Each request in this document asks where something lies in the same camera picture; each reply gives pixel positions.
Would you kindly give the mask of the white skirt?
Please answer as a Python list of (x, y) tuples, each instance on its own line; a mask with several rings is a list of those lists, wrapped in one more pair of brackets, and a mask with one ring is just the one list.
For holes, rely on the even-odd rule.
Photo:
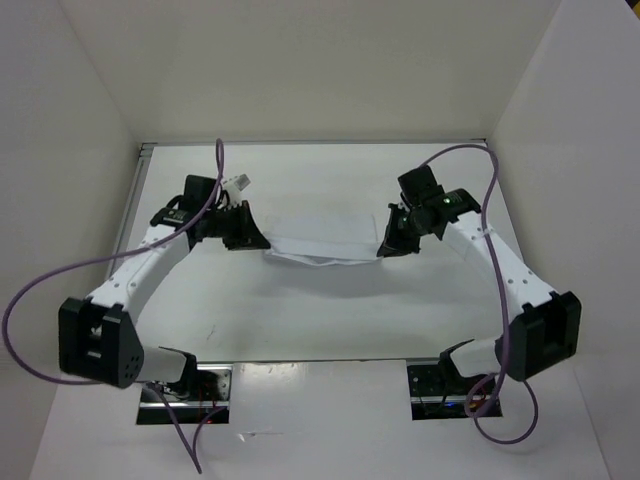
[(264, 236), (274, 258), (307, 266), (350, 266), (379, 260), (373, 215), (327, 214), (272, 216)]

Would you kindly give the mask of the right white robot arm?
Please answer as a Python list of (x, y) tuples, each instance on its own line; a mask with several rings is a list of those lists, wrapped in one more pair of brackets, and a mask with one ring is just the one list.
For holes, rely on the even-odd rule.
[(582, 313), (578, 297), (541, 280), (484, 219), (480, 204), (466, 190), (388, 208), (378, 256), (417, 254), (422, 237), (433, 235), (498, 293), (502, 333), (444, 350), (438, 369), (443, 389), (459, 393), (488, 374), (524, 382), (576, 354)]

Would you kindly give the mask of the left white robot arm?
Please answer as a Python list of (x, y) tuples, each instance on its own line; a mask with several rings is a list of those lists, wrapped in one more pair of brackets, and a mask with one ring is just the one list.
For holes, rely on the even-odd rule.
[(125, 389), (134, 383), (162, 383), (176, 399), (199, 387), (195, 355), (141, 343), (136, 324), (145, 305), (171, 270), (195, 245), (219, 238), (231, 250), (268, 250), (248, 202), (195, 212), (164, 207), (151, 220), (141, 253), (126, 259), (83, 299), (59, 309), (59, 366), (70, 375)]

